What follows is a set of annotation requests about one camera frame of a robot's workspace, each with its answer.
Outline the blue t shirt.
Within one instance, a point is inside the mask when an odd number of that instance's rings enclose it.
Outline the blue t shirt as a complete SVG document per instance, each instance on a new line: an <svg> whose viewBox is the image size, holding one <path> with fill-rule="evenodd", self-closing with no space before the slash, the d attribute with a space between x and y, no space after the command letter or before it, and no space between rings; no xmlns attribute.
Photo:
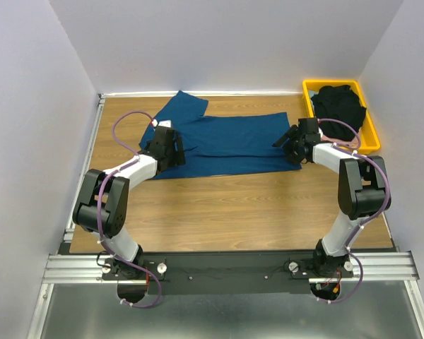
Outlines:
<svg viewBox="0 0 424 339"><path fill-rule="evenodd" d="M285 112L241 117L206 116L208 100L179 91L155 115L182 137L186 164L156 179L183 179L300 170L273 144L290 128Z"/></svg>

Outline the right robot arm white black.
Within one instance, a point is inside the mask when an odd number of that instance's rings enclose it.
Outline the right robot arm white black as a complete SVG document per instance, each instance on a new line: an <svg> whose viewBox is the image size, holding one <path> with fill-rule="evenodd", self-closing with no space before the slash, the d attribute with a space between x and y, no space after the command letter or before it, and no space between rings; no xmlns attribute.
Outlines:
<svg viewBox="0 0 424 339"><path fill-rule="evenodd" d="M323 141L319 125L340 124L357 138L358 145ZM358 152L361 140L351 125L330 118L299 119L274 144L292 165L302 161L322 165L338 174L340 211L329 233L320 239L311 259L315 275L325 277L344 267L351 247L366 224L378 218L391 204L391 191L384 159Z"/></svg>

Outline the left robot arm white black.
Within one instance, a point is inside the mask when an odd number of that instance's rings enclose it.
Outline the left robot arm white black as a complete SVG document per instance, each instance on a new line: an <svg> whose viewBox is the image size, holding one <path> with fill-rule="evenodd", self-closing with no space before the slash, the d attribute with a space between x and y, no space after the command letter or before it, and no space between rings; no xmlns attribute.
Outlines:
<svg viewBox="0 0 424 339"><path fill-rule="evenodd" d="M150 273L144 266L143 249L129 235L124 226L129 192L145 180L154 178L170 167L184 165L183 141L176 131L164 121L155 127L153 138L134 156L111 169L90 169L86 172L73 209L72 220L86 232L98 238L104 250L111 256L104 263L97 262L103 273L119 272L125 278L163 279L165 263L151 263L157 270Z"/></svg>

